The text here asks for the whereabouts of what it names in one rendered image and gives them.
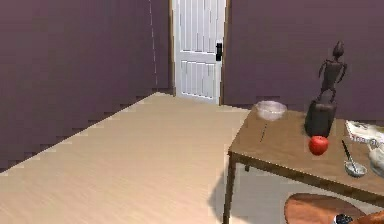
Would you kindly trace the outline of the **white panelled room door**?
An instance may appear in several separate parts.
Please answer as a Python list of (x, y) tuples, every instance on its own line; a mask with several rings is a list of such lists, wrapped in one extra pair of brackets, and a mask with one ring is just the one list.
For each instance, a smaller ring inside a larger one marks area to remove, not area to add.
[(223, 43), (226, 0), (172, 0), (175, 90), (211, 104), (220, 98), (222, 61), (216, 44)]

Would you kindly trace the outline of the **clear glass bowl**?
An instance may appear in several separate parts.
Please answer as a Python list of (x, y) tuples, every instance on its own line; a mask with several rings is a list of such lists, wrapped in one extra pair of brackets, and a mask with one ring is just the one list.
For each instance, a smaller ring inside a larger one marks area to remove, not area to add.
[(260, 101), (256, 104), (257, 114), (267, 121), (280, 119), (287, 111), (287, 107), (276, 101)]

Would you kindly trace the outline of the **brown wooden table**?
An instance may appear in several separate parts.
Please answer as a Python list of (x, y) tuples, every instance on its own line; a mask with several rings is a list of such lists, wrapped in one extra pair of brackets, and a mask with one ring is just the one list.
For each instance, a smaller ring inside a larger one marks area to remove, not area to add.
[(228, 150), (222, 224), (229, 224), (238, 163), (384, 208), (384, 178), (373, 172), (353, 178), (344, 169), (343, 142), (356, 162), (370, 165), (367, 146), (349, 140), (345, 121), (333, 122), (327, 151), (315, 156), (308, 149), (304, 118), (302, 112), (287, 111), (276, 121), (265, 121), (256, 109), (250, 111)]

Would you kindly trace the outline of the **red apple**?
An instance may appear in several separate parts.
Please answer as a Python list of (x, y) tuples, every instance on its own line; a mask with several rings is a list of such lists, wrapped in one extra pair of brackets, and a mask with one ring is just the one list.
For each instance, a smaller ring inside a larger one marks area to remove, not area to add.
[(312, 136), (309, 140), (308, 147), (313, 155), (320, 156), (328, 149), (329, 141), (323, 136)]

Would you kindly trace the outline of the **dark brown figure statue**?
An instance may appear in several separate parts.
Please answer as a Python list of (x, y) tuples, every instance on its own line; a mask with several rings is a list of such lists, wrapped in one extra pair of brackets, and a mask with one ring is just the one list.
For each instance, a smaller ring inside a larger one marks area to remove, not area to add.
[(344, 43), (338, 41), (332, 51), (332, 58), (325, 59), (318, 71), (323, 78), (319, 95), (311, 101), (304, 123), (306, 134), (328, 137), (334, 121), (337, 104), (335, 103), (336, 84), (343, 79), (347, 64), (340, 60), (344, 55)]

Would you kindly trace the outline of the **small black speckled object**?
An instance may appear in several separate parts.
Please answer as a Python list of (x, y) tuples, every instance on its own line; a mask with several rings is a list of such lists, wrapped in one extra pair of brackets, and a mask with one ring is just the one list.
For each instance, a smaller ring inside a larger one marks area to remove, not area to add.
[(345, 214), (338, 214), (334, 217), (333, 224), (349, 224), (352, 221), (352, 217)]

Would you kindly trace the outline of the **pale white rounded object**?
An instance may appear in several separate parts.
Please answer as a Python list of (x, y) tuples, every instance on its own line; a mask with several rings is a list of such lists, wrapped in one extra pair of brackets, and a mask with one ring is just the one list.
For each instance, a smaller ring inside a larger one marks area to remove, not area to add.
[(369, 148), (369, 161), (372, 171), (378, 176), (384, 178), (384, 148), (372, 147)]

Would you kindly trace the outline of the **black handled metal ladle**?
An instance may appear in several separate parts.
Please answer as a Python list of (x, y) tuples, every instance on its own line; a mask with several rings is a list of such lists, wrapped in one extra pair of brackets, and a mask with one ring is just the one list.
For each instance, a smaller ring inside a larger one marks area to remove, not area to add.
[(342, 141), (342, 145), (347, 156), (347, 160), (344, 162), (344, 168), (347, 174), (354, 178), (364, 176), (367, 173), (366, 167), (353, 160), (345, 141)]

